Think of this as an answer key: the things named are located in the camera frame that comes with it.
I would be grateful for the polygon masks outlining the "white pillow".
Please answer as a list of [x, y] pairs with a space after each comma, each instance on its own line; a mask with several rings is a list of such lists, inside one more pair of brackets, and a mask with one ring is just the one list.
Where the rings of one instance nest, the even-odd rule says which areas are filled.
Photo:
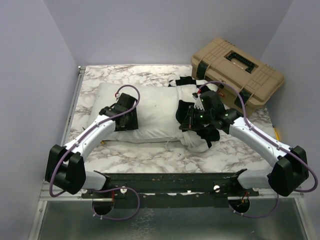
[[[106, 106], [115, 101], [115, 93], [121, 85], [100, 83], [95, 101], [89, 116], [87, 127], [91, 125]], [[131, 131], [115, 131], [107, 136], [107, 140], [131, 143], [160, 143], [179, 141], [179, 122], [176, 112], [179, 97], [175, 87], [136, 86], [140, 92], [140, 101], [136, 108], [138, 129]]]

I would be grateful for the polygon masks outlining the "black and white checkered pillowcase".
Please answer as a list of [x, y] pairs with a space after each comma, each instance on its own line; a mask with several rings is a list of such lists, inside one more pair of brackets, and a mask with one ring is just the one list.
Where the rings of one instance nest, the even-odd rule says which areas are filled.
[[218, 90], [216, 85], [205, 83], [205, 80], [197, 80], [191, 76], [171, 75], [168, 79], [168, 86], [176, 88], [178, 97], [175, 113], [178, 131], [175, 137], [194, 153], [203, 153], [220, 140], [220, 133], [210, 124], [208, 113], [195, 107], [197, 93]]

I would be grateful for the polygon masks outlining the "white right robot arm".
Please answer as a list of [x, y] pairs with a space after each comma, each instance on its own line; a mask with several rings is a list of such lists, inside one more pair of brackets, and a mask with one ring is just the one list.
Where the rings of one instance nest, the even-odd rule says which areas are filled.
[[297, 191], [308, 177], [306, 152], [300, 146], [294, 148], [272, 138], [255, 127], [234, 108], [216, 111], [190, 106], [180, 126], [182, 131], [221, 130], [257, 152], [271, 166], [271, 170], [241, 170], [229, 189], [240, 196], [247, 189], [272, 189], [287, 197]]

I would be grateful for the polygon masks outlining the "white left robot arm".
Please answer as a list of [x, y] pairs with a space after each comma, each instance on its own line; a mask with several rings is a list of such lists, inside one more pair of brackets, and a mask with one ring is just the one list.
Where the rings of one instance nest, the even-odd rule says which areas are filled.
[[49, 194], [55, 198], [64, 193], [74, 195], [80, 190], [92, 190], [97, 196], [106, 197], [111, 190], [110, 178], [97, 171], [87, 171], [85, 160], [90, 153], [117, 130], [136, 130], [136, 107], [115, 104], [101, 109], [96, 119], [79, 136], [63, 146], [54, 145], [48, 155], [45, 181]]

